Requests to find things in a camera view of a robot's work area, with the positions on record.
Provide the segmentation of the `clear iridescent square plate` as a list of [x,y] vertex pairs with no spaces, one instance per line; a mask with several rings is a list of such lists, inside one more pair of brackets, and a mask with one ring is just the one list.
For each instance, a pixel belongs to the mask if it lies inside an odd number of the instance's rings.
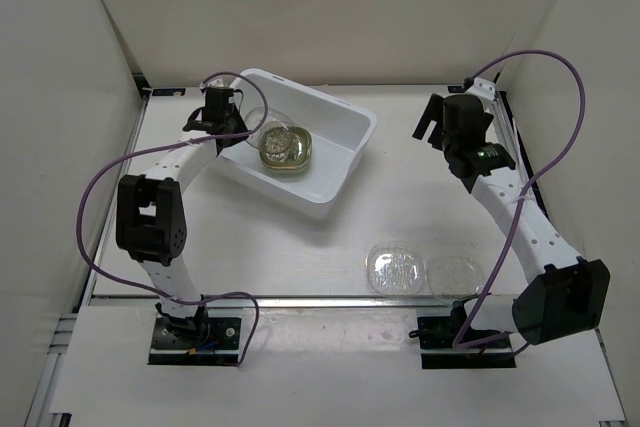
[[253,130],[246,142],[254,149],[266,154],[280,154],[287,151],[293,141],[294,123],[285,114],[270,109],[264,118],[265,109],[256,107],[243,114],[249,130]]

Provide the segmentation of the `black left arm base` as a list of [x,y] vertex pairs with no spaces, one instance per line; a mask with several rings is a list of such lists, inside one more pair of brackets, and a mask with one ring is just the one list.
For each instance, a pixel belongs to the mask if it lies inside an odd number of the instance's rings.
[[157,318],[147,363],[156,366],[235,367],[239,361],[240,317],[210,317],[201,334],[179,334],[166,318]]

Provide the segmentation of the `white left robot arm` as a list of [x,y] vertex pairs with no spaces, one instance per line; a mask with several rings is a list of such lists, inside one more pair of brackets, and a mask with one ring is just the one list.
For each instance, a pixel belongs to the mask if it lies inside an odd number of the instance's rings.
[[143,173],[120,179],[116,209],[117,246],[148,275],[160,292],[158,313],[191,347],[208,340],[211,324],[182,257],[187,240],[183,191],[249,131],[239,109],[241,90],[206,87],[203,95],[204,105],[189,115],[179,145]]

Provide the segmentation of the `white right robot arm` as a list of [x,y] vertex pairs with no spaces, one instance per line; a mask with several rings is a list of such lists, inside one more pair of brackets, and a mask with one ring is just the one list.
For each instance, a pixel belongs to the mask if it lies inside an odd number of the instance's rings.
[[540,345],[593,330],[604,310],[609,269],[600,260],[585,259],[528,199],[514,158],[486,139],[492,121],[477,96],[434,94],[412,135],[443,153],[449,171],[504,234],[498,259],[514,253],[527,282],[512,300],[501,300],[484,286],[474,297],[455,302],[452,346],[473,348],[514,333]]

